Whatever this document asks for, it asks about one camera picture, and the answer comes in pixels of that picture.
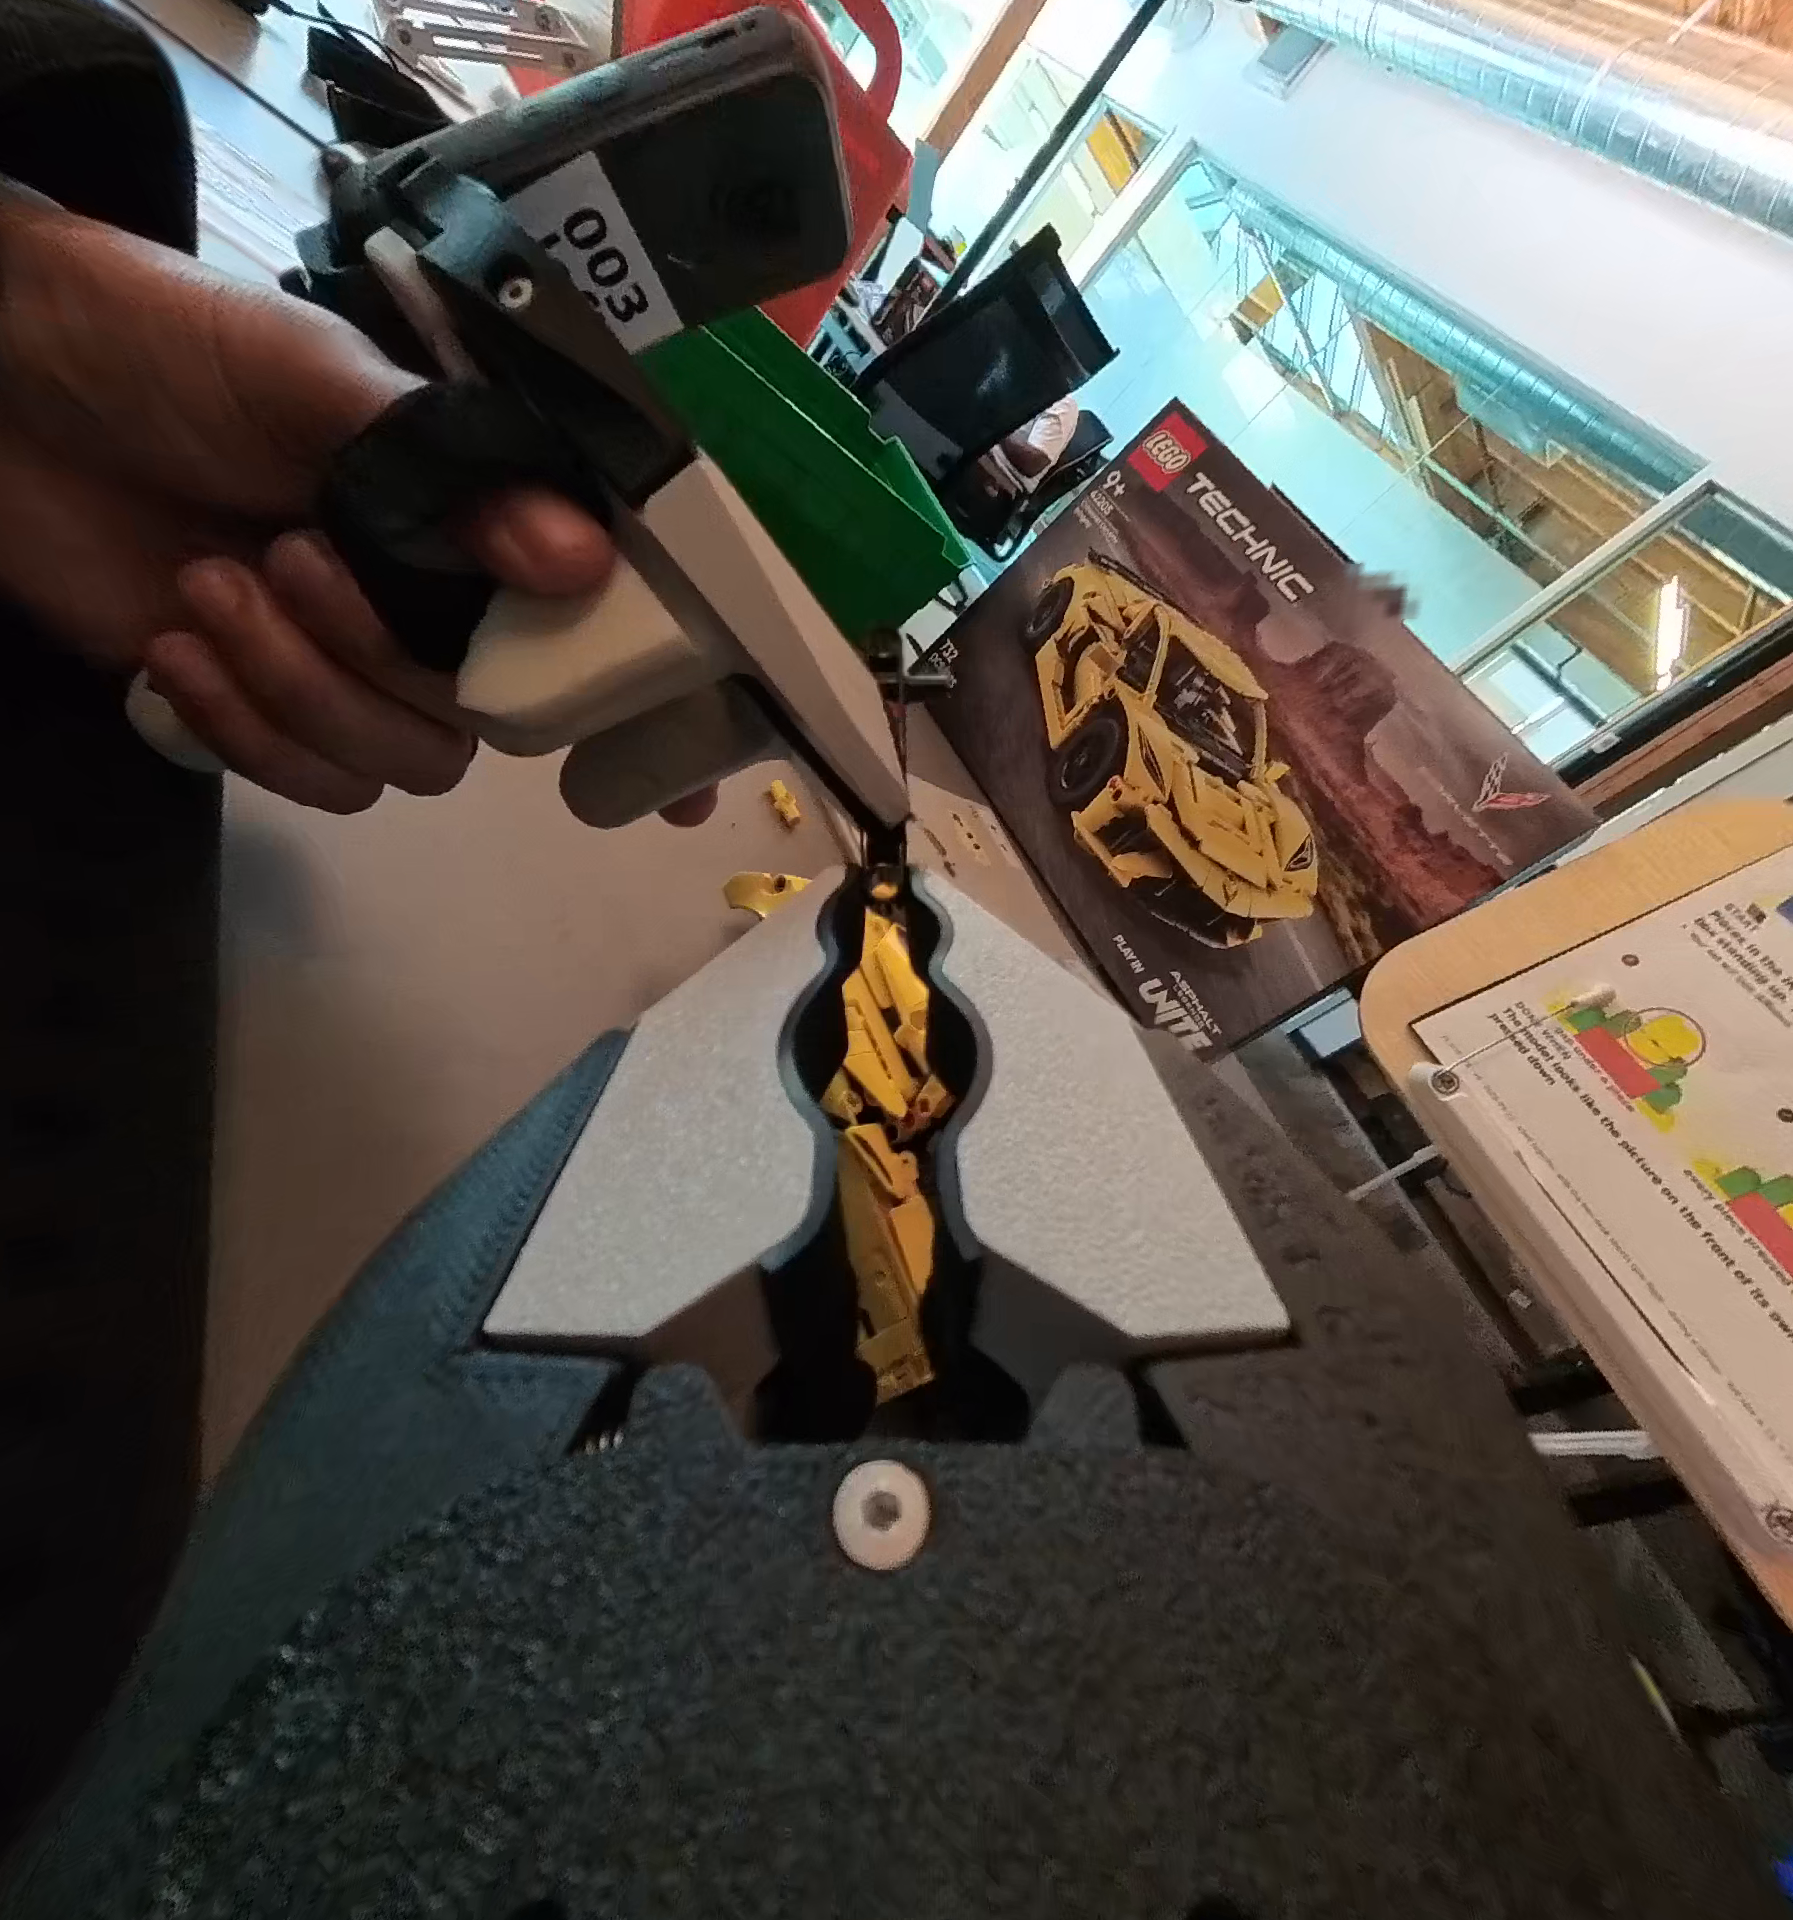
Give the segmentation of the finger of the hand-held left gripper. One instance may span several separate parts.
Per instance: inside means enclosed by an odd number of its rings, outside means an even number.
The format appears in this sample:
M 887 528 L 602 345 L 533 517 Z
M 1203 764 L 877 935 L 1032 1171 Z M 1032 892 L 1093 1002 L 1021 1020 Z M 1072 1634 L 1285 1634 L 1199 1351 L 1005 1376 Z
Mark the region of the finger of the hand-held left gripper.
M 901 828 L 910 787 L 882 691 L 735 486 L 699 452 L 641 506 L 641 523 L 714 612 L 858 819 Z

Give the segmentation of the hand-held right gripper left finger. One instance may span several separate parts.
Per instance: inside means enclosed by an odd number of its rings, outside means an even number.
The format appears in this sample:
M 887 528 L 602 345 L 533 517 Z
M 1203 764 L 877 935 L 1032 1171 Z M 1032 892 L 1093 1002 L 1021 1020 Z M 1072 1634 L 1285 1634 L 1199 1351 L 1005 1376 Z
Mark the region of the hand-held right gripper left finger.
M 634 1026 L 481 1319 L 494 1348 L 708 1374 L 745 1428 L 852 1424 L 834 1132 L 791 1028 L 834 973 L 840 867 Z

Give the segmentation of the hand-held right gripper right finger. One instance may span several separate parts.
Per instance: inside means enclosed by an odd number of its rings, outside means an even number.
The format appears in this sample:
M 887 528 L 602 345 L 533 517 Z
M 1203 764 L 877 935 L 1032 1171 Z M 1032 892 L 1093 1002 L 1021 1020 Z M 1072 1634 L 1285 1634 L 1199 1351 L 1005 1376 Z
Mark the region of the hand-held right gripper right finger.
M 968 1340 L 1029 1404 L 1075 1365 L 1266 1348 L 1292 1314 L 1172 1096 L 1148 1033 L 956 882 L 916 870 L 931 985 L 973 1041 L 941 1145 L 976 1265 Z

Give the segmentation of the black brick beam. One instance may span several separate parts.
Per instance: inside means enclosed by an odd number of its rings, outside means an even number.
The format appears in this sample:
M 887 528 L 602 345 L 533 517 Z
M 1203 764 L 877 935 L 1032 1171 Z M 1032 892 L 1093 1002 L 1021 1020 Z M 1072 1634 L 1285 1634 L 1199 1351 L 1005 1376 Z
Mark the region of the black brick beam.
M 882 718 L 890 737 L 904 813 L 892 825 L 860 828 L 864 889 L 870 903 L 899 908 L 910 897 L 910 697 L 954 689 L 950 667 L 910 670 L 910 642 L 892 627 L 875 632 L 862 654 L 882 701 Z

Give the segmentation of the yellow toy brick car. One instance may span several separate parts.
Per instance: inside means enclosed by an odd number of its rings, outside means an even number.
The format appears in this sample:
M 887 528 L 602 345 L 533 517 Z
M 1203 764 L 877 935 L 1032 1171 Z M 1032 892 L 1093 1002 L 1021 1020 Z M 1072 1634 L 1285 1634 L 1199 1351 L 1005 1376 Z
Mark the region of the yellow toy brick car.
M 887 900 L 864 908 L 860 960 L 839 1003 L 844 1056 L 819 1106 L 834 1127 L 855 1356 L 875 1380 L 877 1404 L 890 1404 L 934 1380 L 923 1324 L 936 1265 L 929 1148 L 956 1094 L 931 1066 L 931 987 Z

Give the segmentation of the grey desk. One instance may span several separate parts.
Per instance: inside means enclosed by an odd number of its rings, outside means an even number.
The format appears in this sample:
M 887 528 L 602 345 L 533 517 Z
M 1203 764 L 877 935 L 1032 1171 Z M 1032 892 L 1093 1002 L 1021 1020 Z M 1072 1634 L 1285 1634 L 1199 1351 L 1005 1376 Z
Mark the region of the grey desk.
M 817 877 L 855 850 L 796 761 L 739 772 L 699 826 L 587 826 L 558 772 L 483 748 L 448 795 L 353 819 L 226 784 L 203 1480 L 402 1215 L 754 924 L 731 874 Z

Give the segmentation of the person's left hand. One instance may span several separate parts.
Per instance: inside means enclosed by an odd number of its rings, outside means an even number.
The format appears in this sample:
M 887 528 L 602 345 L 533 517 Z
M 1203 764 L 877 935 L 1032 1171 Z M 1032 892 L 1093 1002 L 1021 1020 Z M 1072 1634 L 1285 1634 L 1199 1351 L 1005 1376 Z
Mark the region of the person's left hand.
M 448 793 L 477 749 L 311 530 L 418 388 L 347 321 L 0 178 L 0 590 L 331 814 Z

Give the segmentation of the red plastic bin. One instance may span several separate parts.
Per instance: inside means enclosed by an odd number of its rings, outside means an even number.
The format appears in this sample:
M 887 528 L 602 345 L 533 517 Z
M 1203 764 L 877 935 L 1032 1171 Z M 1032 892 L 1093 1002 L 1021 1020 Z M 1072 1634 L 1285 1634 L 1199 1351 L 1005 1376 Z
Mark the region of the red plastic bin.
M 904 48 L 887 3 L 834 3 L 834 11 L 853 22 L 860 49 L 870 60 L 866 79 L 860 80 L 811 3 L 773 2 L 770 7 L 807 27 L 817 40 L 834 94 L 837 141 L 850 191 L 850 242 L 844 265 L 803 291 L 764 302 L 764 314 L 789 339 L 807 347 L 844 285 L 862 269 L 887 225 L 910 204 L 911 153 L 890 127 Z

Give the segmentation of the green plastic bin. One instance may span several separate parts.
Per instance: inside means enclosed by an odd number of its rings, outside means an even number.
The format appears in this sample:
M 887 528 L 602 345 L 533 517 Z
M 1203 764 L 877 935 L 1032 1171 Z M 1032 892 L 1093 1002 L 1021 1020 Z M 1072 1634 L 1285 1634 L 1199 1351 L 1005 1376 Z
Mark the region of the green plastic bin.
M 673 334 L 638 366 L 847 640 L 960 582 L 963 540 L 908 449 L 764 314 Z

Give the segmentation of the black monitor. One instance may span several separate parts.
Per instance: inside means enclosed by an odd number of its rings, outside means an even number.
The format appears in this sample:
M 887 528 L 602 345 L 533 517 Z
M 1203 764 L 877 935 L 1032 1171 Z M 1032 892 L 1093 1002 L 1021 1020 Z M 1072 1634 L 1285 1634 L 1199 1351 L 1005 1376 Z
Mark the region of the black monitor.
M 965 292 L 934 301 L 852 392 L 936 486 L 1115 358 L 1046 225 Z

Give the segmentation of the black pole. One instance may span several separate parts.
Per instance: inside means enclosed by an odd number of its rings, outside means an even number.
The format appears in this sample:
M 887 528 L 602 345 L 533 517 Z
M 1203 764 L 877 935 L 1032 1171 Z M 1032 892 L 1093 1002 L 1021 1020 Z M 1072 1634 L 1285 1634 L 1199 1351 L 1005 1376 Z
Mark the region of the black pole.
M 1170 138 L 1165 3 L 1040 3 L 954 157 L 969 279 L 1050 230 L 1074 265 Z

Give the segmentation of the wooden book stand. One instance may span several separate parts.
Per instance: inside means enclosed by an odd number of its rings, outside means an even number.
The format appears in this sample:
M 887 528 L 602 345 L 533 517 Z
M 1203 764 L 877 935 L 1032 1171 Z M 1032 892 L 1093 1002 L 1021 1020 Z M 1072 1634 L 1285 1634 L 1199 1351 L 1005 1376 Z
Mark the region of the wooden book stand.
M 1708 799 L 1582 852 L 1381 957 L 1361 993 L 1364 1043 L 1504 1235 L 1536 1297 L 1575 1333 L 1613 1397 L 1652 1434 L 1665 1464 L 1771 1609 L 1793 1629 L 1793 1540 L 1774 1533 L 1771 1481 L 1728 1439 L 1713 1404 L 1606 1278 L 1594 1278 L 1562 1211 L 1499 1137 L 1459 1120 L 1465 1087 L 1433 1059 L 1416 1026 L 1451 1002 L 1494 988 L 1699 889 L 1793 848 L 1793 799 Z

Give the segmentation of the toy car box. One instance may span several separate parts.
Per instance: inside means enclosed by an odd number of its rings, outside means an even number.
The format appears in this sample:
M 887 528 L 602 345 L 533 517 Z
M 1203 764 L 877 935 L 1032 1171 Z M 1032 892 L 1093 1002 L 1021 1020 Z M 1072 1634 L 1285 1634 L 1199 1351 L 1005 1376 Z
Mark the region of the toy car box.
M 916 670 L 1110 987 L 1201 1059 L 1595 825 L 1180 396 Z

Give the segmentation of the printed instruction sheet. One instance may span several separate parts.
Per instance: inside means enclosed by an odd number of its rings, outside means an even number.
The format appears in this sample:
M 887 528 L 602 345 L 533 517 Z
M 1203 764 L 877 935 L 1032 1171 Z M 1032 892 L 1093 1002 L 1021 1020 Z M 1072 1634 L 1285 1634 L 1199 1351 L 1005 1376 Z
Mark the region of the printed instruction sheet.
M 1659 1451 L 1793 1554 L 1793 846 L 1415 1020 L 1412 1092 Z

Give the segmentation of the silver ventilation duct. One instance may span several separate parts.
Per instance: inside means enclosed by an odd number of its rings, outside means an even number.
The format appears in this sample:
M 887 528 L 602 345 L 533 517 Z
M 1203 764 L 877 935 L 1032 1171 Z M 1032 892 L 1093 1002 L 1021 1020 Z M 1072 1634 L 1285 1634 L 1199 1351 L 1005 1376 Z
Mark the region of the silver ventilation duct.
M 1252 11 L 1793 245 L 1793 49 L 1713 25 L 1708 3 Z

